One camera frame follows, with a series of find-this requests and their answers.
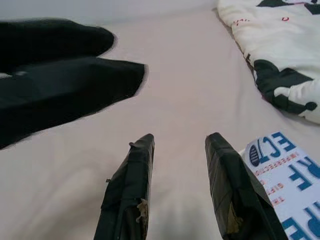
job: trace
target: mattress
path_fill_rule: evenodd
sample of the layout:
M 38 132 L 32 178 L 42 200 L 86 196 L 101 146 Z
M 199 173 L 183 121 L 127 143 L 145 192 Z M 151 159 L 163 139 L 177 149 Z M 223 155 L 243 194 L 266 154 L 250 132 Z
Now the mattress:
M 149 240 L 222 239 L 205 153 L 211 133 L 241 150 L 281 131 L 319 163 L 320 127 L 262 99 L 216 12 L 105 27 L 118 42 L 103 57 L 147 64 L 147 80 L 134 98 L 0 151 L 0 239 L 92 239 L 106 179 L 147 133 L 155 137 Z

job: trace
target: blanket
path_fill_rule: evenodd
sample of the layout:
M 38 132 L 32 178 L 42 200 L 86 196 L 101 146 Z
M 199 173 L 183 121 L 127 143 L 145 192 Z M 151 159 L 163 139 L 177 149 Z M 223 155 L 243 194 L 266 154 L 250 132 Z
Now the blanket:
M 320 124 L 320 0 L 219 0 L 218 13 L 263 97 Z

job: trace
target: white wall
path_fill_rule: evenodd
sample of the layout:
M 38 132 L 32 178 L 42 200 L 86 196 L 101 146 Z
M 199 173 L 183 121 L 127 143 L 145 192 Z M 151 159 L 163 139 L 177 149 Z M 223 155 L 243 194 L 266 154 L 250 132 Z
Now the white wall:
M 0 19 L 59 17 L 105 24 L 215 6 L 215 0 L 0 0 Z

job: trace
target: white bed sheet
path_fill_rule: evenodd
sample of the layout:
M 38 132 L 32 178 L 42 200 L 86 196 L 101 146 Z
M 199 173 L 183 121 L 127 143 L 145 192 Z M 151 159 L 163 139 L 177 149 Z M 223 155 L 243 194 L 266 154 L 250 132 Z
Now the white bed sheet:
M 233 38 L 208 10 L 106 26 L 103 57 L 148 64 L 138 96 L 0 151 L 0 239 L 88 240 L 130 141 L 152 133 L 148 240 L 221 239 L 205 138 L 237 150 L 282 131 L 319 162 L 320 128 L 264 101 Z

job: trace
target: blue circle logo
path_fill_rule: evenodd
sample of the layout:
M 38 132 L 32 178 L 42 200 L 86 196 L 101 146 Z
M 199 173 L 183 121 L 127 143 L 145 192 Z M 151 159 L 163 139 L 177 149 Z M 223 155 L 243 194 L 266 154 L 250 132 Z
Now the blue circle logo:
M 258 150 L 255 145 L 252 145 L 249 150 L 249 159 L 253 166 L 257 167 L 260 164 Z

